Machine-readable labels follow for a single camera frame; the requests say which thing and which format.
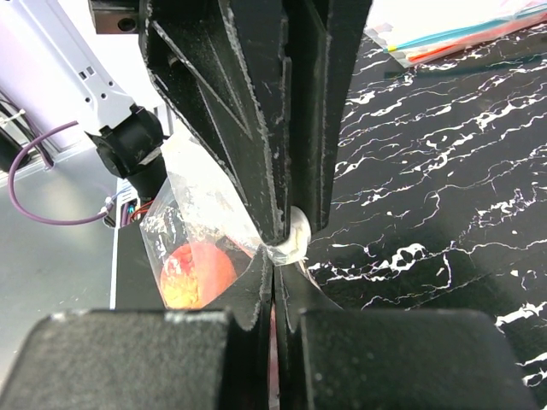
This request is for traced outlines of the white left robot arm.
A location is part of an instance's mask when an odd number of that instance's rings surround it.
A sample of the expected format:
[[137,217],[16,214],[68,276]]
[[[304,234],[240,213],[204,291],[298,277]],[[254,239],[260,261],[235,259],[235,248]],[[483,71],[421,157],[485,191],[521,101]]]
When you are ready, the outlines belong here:
[[[232,179],[268,245],[291,209],[329,221],[338,133],[369,1],[93,1],[100,33],[138,35],[163,101]],[[26,50],[42,50],[74,92],[104,166],[143,198],[166,179],[160,121],[104,69],[56,1],[4,1]]]

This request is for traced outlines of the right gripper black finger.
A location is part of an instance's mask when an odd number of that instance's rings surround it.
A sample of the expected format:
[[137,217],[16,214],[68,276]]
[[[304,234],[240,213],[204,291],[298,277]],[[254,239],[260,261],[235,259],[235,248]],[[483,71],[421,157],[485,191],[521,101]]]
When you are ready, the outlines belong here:
[[329,221],[344,105],[368,0],[285,1],[291,58],[291,203],[312,232]]
[[40,320],[4,409],[265,409],[273,266],[259,249],[198,310],[73,310]]

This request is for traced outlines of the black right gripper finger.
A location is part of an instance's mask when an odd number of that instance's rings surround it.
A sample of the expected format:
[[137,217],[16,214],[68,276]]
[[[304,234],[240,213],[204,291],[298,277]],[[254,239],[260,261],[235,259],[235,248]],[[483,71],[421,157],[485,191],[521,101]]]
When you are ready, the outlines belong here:
[[285,241],[291,61],[282,2],[143,1],[139,22],[156,90],[231,179],[262,241]]
[[284,409],[534,409],[491,319],[468,309],[344,310],[298,265],[273,272]]

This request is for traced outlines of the peach fruit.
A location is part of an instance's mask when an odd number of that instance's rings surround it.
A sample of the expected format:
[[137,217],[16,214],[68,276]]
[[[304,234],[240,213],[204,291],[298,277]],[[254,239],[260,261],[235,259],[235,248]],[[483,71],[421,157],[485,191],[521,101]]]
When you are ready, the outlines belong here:
[[203,308],[237,278],[225,252],[212,243],[187,243],[164,262],[160,292],[168,308]]

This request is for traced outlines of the clear spotted zip bag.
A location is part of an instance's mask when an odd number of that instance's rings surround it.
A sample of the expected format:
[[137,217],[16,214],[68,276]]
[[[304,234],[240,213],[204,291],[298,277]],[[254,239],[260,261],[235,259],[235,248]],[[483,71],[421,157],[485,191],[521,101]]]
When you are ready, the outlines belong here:
[[189,131],[176,131],[161,152],[168,176],[140,230],[163,301],[160,273],[178,247],[212,243],[230,258],[238,278],[263,241],[230,179]]

